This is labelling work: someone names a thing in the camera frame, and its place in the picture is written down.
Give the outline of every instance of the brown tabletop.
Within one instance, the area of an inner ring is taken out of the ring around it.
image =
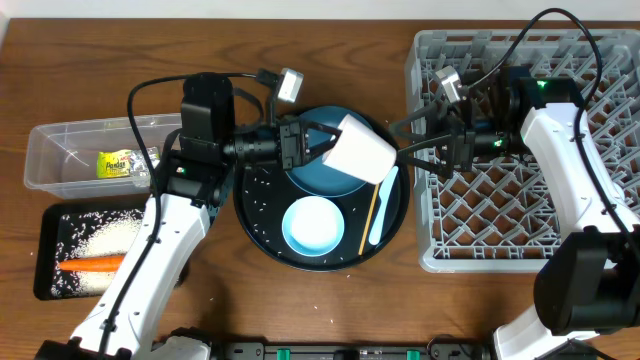
[[[96,298],[39,301],[32,292],[43,211],[57,199],[22,182],[36,125],[126,116],[144,80],[198,71],[305,75],[299,107],[338,104],[380,122],[406,114],[403,66],[419,30],[522,28],[524,22],[12,20],[0,54],[0,358],[32,358],[66,341]],[[591,28],[640,28],[591,23]],[[547,27],[571,27],[545,23]],[[252,82],[243,87],[265,95]],[[144,90],[137,114],[179,111],[179,84]],[[239,118],[252,120],[250,108]],[[245,236],[233,204],[222,210],[174,291],[159,334],[197,326],[223,339],[269,342],[426,343],[438,334],[483,337],[532,304],[533,275],[430,274],[418,265],[413,202],[400,231],[368,262],[335,273],[289,268]],[[637,358],[640,330],[593,343]]]

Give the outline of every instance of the black tray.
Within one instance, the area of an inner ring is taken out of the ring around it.
[[[70,279],[70,274],[55,274],[56,257],[61,256],[62,252],[58,252],[58,246],[63,251],[69,251],[77,240],[71,239],[69,236],[68,226],[62,225],[62,217],[67,215],[78,215],[92,212],[102,211],[128,211],[140,210],[140,218],[144,213],[144,206],[148,199],[148,195],[120,196],[91,200],[81,200],[73,202],[64,202],[50,206],[42,215],[42,226],[40,229],[40,245],[38,247],[38,258],[36,262],[35,278],[33,281],[33,293],[40,300],[60,300],[75,297],[99,296],[94,295],[78,295],[65,291],[60,296],[54,296],[51,288],[55,283],[55,279],[63,277]],[[180,284],[188,273],[188,266],[185,265],[178,284]]]
[[[382,126],[366,116],[363,117],[378,135],[398,148],[391,135]],[[345,269],[370,259],[382,250],[395,236],[404,220],[409,205],[409,171],[406,165],[396,163],[396,166],[398,166],[398,175],[389,196],[382,237],[376,246],[366,241],[362,255],[358,255],[358,250],[374,185],[366,184],[351,194],[328,198],[338,206],[344,216],[345,233],[340,244],[323,256],[300,255],[284,241],[281,224],[285,211],[296,200],[312,195],[296,186],[287,174],[277,167],[236,170],[233,195],[236,214],[249,238],[273,259],[294,268],[309,271]],[[378,211],[379,202],[380,199],[376,199],[371,223]]]

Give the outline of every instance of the carrot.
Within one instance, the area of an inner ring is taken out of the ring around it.
[[[87,272],[118,271],[124,255],[105,256],[100,258],[67,260],[60,263],[60,270]]]

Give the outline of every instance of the black round tray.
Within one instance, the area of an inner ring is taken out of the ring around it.
[[[398,148],[393,137],[382,126],[363,117],[373,130],[389,144]],[[340,244],[326,255],[307,257],[293,251],[282,236],[282,218],[296,200],[312,196],[300,189],[278,167],[237,169],[234,184],[236,214],[249,238],[273,259],[297,269],[335,271],[360,264],[384,248],[402,225],[409,205],[409,171],[396,163],[398,175],[393,184],[378,245],[365,241],[362,255],[358,255],[375,186],[365,184],[351,194],[328,198],[338,206],[345,219],[345,232]],[[380,199],[371,217],[371,225],[378,212]]]

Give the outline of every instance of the white wall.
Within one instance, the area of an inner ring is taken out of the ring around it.
[[[530,19],[555,6],[640,20],[640,0],[0,0],[9,17],[62,18]]]

